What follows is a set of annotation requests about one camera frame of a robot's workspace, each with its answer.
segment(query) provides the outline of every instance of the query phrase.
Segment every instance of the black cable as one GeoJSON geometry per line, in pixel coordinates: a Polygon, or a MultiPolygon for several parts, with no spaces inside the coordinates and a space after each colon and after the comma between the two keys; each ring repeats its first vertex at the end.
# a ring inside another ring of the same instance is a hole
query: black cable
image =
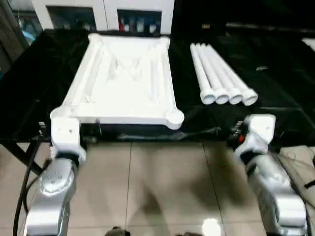
{"type": "Polygon", "coordinates": [[[32,187],[32,185],[36,182],[36,180],[38,179],[39,176],[36,176],[29,184],[28,186],[26,187],[25,189],[25,193],[23,195],[23,207],[24,207],[24,210],[26,212],[26,215],[29,213],[29,208],[28,208],[28,205],[27,205],[27,197],[28,197],[28,193],[29,193],[29,190],[30,188],[32,187]]]}
{"type": "Polygon", "coordinates": [[[310,188],[310,187],[313,187],[314,185],[315,185],[315,179],[312,180],[311,182],[305,184],[304,187],[305,187],[306,189],[308,189],[308,188],[310,188]]]}
{"type": "Polygon", "coordinates": [[[40,137],[40,140],[37,141],[35,148],[32,150],[30,162],[29,162],[28,167],[25,171],[24,179],[23,179],[22,186],[21,186],[20,196],[19,196],[19,200],[18,200],[18,203],[16,206],[15,215],[14,215],[14,224],[13,224],[13,233],[12,233],[13,236],[18,235],[19,217],[20,217],[21,208],[22,208],[23,196],[25,194],[25,189],[26,189],[26,185],[28,183],[29,177],[30,177],[32,164],[34,162],[37,150],[38,150],[39,145],[41,143],[41,139],[42,138],[40,137]]]}

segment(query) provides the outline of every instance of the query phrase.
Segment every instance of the pipe fitting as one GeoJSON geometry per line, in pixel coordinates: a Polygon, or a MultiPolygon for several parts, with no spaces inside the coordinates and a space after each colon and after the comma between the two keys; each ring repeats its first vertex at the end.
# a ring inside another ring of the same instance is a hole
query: pipe fitting
{"type": "Polygon", "coordinates": [[[184,113],[182,113],[180,110],[168,111],[165,114],[166,119],[165,125],[173,130],[179,129],[182,126],[184,118],[185,118],[184,113]]]}
{"type": "Polygon", "coordinates": [[[228,101],[230,104],[235,105],[240,103],[243,100],[243,95],[238,88],[230,88],[227,90],[228,93],[228,101]]]}
{"type": "Polygon", "coordinates": [[[215,90],[215,98],[217,104],[224,104],[227,103],[229,100],[228,92],[225,88],[220,88],[215,90]]]}
{"type": "Polygon", "coordinates": [[[254,104],[258,99],[258,94],[251,88],[242,91],[243,103],[245,106],[254,104]]]}
{"type": "Polygon", "coordinates": [[[201,101],[206,105],[212,104],[216,100],[215,92],[209,84],[194,44],[190,45],[190,51],[199,83],[201,101]]]}

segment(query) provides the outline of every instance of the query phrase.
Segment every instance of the table leg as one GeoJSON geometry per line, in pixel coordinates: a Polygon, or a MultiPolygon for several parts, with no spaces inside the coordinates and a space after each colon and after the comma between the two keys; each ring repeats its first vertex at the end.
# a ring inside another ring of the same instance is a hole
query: table leg
{"type": "MultiPolygon", "coordinates": [[[[12,153],[19,161],[27,166],[30,162],[32,153],[35,153],[35,151],[38,150],[40,142],[32,141],[26,152],[24,152],[15,142],[3,142],[2,145],[8,149],[8,151],[12,153]]],[[[37,165],[36,162],[33,163],[31,170],[36,175],[40,175],[43,172],[43,169],[37,165]]]]}

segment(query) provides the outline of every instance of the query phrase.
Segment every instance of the black table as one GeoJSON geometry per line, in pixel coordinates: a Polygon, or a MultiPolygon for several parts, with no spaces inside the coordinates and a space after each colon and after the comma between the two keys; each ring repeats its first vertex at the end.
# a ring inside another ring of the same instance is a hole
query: black table
{"type": "MultiPolygon", "coordinates": [[[[102,32],[126,35],[123,32],[102,32]]],[[[0,143],[24,164],[40,133],[50,141],[50,112],[60,106],[88,46],[85,31],[47,30],[0,80],[0,143]],[[30,142],[23,152],[17,142],[30,142]]],[[[185,114],[179,130],[162,125],[83,124],[84,139],[104,141],[225,140],[236,121],[254,113],[277,117],[274,145],[315,145],[315,52],[299,37],[256,34],[175,36],[169,48],[178,109],[185,114]],[[250,107],[204,105],[189,46],[211,43],[258,94],[250,107]]],[[[41,168],[34,165],[40,173],[41,168]]]]}

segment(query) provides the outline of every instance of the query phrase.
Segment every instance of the white tray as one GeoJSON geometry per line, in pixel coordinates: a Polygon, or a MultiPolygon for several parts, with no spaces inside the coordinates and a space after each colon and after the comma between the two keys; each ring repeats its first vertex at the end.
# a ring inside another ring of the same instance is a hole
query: white tray
{"type": "Polygon", "coordinates": [[[89,35],[90,44],[63,104],[50,118],[81,123],[163,124],[178,129],[168,59],[170,39],[89,35]]]}

